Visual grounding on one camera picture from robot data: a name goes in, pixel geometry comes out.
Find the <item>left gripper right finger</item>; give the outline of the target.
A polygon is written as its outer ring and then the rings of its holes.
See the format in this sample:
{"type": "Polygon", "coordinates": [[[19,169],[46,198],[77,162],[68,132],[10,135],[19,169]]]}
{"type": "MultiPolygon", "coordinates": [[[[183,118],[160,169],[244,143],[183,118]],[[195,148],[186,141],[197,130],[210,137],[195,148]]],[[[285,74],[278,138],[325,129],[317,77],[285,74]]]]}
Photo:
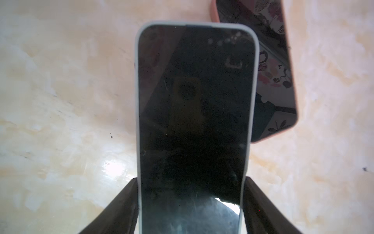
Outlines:
{"type": "Polygon", "coordinates": [[[249,234],[301,234],[248,176],[243,188],[243,215],[249,234]]]}

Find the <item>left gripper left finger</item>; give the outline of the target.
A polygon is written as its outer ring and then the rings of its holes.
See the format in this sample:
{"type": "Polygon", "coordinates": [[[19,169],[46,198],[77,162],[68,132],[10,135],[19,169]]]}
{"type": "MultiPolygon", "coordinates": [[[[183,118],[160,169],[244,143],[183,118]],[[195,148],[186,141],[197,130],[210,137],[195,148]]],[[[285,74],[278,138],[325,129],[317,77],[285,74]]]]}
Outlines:
{"type": "Polygon", "coordinates": [[[138,219],[138,183],[133,178],[82,234],[133,234],[138,219]]]}

